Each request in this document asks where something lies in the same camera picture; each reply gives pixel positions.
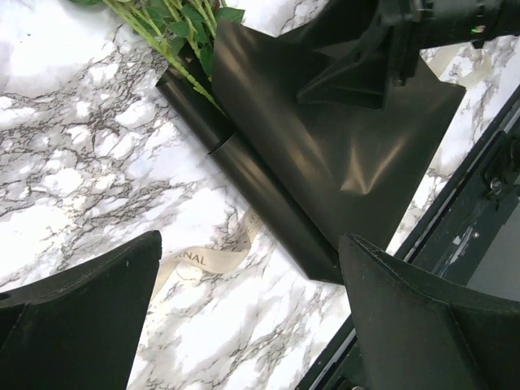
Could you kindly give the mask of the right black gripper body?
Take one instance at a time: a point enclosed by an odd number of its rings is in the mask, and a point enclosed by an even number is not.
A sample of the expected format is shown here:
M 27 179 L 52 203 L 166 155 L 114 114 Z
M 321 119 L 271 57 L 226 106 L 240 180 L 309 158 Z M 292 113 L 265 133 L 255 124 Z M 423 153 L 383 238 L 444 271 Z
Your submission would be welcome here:
M 481 49 L 497 37 L 517 37 L 519 2 L 380 1 L 377 19 L 390 32 L 389 75 L 404 85 L 421 50 L 465 42 Z

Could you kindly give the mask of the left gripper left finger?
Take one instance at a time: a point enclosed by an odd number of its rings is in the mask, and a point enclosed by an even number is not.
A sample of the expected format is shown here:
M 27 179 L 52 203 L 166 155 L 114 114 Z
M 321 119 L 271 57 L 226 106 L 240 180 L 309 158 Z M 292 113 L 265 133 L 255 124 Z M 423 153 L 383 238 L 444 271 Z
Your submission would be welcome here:
M 1 294 L 3 389 L 125 389 L 162 256 L 158 231 Z

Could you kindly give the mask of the black wrapping paper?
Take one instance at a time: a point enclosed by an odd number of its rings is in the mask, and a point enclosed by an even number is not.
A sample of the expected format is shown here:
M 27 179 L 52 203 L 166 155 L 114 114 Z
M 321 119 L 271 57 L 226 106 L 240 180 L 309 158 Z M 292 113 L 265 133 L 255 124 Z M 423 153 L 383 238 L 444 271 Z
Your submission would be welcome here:
M 213 102 L 174 69 L 157 84 L 304 275 L 331 284 L 342 283 L 341 235 L 389 244 L 465 94 L 419 61 L 382 110 L 297 102 L 352 45 L 227 22 L 207 83 Z

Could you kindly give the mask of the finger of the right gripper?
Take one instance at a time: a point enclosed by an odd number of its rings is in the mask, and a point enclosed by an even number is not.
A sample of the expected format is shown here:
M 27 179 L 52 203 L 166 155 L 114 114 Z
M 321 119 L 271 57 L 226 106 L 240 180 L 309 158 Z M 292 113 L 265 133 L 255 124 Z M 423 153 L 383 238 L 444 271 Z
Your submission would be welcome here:
M 368 29 L 378 5 L 378 0 L 331 0 L 310 22 L 279 39 L 312 50 L 357 40 Z
M 394 28 L 370 26 L 353 47 L 297 92 L 300 103 L 339 103 L 380 110 L 392 70 Z

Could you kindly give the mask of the cream ribbon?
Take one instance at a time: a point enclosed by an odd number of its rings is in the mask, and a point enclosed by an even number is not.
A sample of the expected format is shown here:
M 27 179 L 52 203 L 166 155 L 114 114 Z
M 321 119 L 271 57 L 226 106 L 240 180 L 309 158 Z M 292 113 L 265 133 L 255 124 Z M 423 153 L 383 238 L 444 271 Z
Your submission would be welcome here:
M 431 57 L 429 68 L 435 75 L 441 76 L 448 65 L 457 57 L 458 51 L 463 44 L 449 45 L 439 48 Z M 483 53 L 483 61 L 473 71 L 459 80 L 459 84 L 467 89 L 473 88 L 492 72 L 492 60 L 489 53 Z M 262 228 L 262 220 L 256 210 L 250 207 L 240 219 L 236 231 L 237 247 L 234 250 L 211 249 L 201 246 L 191 246 L 177 253 L 163 256 L 160 261 L 157 279 L 150 301 L 163 289 L 164 284 L 170 279 L 171 274 L 181 262 L 199 268 L 211 274 L 222 275 L 234 271 L 243 262 L 251 250 L 252 243 L 259 230 Z

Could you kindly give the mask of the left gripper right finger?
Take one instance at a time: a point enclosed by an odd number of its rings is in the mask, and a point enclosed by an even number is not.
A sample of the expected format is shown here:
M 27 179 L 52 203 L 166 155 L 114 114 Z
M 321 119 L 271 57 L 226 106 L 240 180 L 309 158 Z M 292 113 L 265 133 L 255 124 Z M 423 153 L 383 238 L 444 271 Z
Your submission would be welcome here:
M 345 234 L 340 265 L 372 389 L 517 389 L 519 304 Z

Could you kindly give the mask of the pink flower bouquet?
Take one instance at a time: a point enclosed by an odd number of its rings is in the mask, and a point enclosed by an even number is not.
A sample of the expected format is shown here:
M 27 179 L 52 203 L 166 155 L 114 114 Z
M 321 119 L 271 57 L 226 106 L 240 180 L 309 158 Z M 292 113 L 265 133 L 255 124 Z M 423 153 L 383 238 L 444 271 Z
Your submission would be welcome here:
M 189 47 L 201 65 L 207 80 L 212 80 L 215 38 L 218 23 L 242 24 L 245 10 L 229 6 L 225 1 L 209 0 L 71 0 L 83 7 L 103 5 L 126 22 L 159 52 L 170 65 L 214 107 L 218 103 L 209 89 L 180 62 L 180 52 Z

